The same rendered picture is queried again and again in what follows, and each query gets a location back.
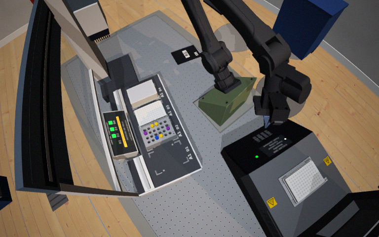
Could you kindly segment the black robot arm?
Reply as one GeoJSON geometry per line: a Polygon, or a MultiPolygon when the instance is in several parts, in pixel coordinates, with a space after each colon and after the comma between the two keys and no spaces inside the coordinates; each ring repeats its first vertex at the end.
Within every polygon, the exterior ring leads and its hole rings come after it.
{"type": "MultiPolygon", "coordinates": [[[[283,37],[265,24],[243,0],[209,0],[243,37],[252,56],[265,75],[261,107],[269,109],[269,123],[281,125],[288,120],[290,108],[287,97],[302,104],[309,96],[310,78],[289,65],[291,49],[283,37]],[[281,91],[276,93],[276,91],[281,91]]],[[[214,87],[229,93],[241,81],[227,68],[233,60],[225,42],[213,33],[200,0],[181,0],[201,43],[201,61],[206,71],[215,78],[214,87]]]]}

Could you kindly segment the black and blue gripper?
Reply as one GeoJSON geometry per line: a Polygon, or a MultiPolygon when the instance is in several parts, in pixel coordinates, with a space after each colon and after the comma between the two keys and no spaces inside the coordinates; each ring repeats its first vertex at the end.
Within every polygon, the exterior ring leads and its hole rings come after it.
{"type": "MultiPolygon", "coordinates": [[[[264,89],[273,93],[273,90],[267,89],[265,86],[264,89]]],[[[253,96],[255,115],[263,116],[264,127],[267,128],[271,124],[269,123],[269,109],[262,109],[260,101],[261,96],[253,96]]]]}

